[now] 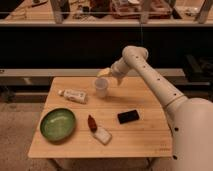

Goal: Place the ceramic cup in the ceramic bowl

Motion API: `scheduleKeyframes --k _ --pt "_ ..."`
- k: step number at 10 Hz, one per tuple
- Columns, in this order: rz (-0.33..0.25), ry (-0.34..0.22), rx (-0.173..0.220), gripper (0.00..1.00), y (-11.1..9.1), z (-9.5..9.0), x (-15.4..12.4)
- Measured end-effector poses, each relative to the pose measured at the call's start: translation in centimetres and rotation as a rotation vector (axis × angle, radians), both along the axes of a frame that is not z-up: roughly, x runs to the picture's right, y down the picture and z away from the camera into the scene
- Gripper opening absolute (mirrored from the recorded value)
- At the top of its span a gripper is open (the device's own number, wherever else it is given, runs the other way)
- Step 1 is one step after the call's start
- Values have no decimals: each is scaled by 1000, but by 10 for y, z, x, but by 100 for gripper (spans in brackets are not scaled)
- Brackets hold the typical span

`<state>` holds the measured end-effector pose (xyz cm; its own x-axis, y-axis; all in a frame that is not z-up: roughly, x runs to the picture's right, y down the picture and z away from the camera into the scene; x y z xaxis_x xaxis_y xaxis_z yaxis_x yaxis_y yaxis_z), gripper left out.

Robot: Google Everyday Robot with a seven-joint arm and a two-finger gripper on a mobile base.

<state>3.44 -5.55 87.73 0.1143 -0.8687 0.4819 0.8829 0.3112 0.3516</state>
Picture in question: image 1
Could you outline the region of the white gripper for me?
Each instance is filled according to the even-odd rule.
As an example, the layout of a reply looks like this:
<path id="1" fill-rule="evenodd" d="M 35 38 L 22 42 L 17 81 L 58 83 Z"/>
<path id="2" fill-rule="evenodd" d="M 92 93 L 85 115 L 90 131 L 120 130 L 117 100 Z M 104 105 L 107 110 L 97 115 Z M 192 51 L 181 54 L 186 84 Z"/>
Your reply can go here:
<path id="1" fill-rule="evenodd" d="M 101 69 L 98 72 L 97 77 L 108 77 L 111 74 L 113 77 L 117 78 L 117 85 L 120 86 L 123 77 L 127 75 L 129 70 L 130 67 L 123 60 L 118 60 L 111 65 L 111 68 Z"/>

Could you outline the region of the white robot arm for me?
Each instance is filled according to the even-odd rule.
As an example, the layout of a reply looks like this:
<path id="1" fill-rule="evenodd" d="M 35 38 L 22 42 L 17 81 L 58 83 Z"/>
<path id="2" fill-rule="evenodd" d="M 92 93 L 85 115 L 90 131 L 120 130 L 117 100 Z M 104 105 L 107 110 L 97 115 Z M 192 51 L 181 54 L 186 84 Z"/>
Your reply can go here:
<path id="1" fill-rule="evenodd" d="M 126 46 L 122 57 L 97 76 L 112 76 L 121 84 L 134 69 L 169 116 L 172 171 L 213 171 L 213 102 L 188 98 L 148 63 L 146 48 Z"/>

